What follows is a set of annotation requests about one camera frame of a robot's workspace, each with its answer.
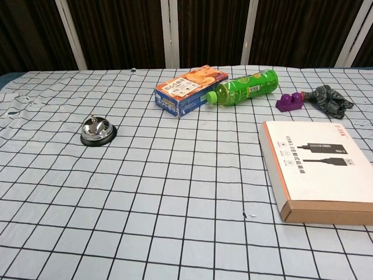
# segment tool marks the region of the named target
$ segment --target bottle cap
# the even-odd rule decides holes
[[[208,103],[216,103],[217,102],[217,95],[216,92],[213,90],[211,92],[207,92],[207,102]]]

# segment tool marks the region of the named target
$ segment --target black cable picture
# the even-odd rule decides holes
[[[330,157],[328,159],[304,159],[303,162],[324,162],[329,165],[336,165],[336,166],[354,165],[351,159],[342,159],[340,157]]]
[[[298,146],[299,149],[310,150],[312,153],[341,153],[347,154],[343,145],[339,144],[322,144],[307,143],[307,145]]]

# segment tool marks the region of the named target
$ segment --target dark curtain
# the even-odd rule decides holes
[[[54,1],[0,1],[0,75],[76,69]]]
[[[88,69],[164,68],[160,0],[68,0]]]
[[[352,67],[373,67],[373,25],[361,45]]]
[[[249,64],[334,67],[363,0],[260,0]]]
[[[241,63],[249,0],[178,0],[182,68]]]

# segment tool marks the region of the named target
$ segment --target green plastic bottle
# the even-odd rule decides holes
[[[264,70],[247,77],[224,80],[215,90],[207,93],[207,102],[233,105],[247,98],[271,93],[278,84],[279,79],[274,70]]]

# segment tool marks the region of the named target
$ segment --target black bell base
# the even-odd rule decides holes
[[[85,140],[82,136],[80,136],[80,141],[84,146],[99,147],[99,146],[103,146],[105,144],[110,143],[116,136],[117,136],[117,128],[115,126],[112,126],[112,131],[110,135],[104,139],[97,140],[97,141],[89,141],[89,140]]]

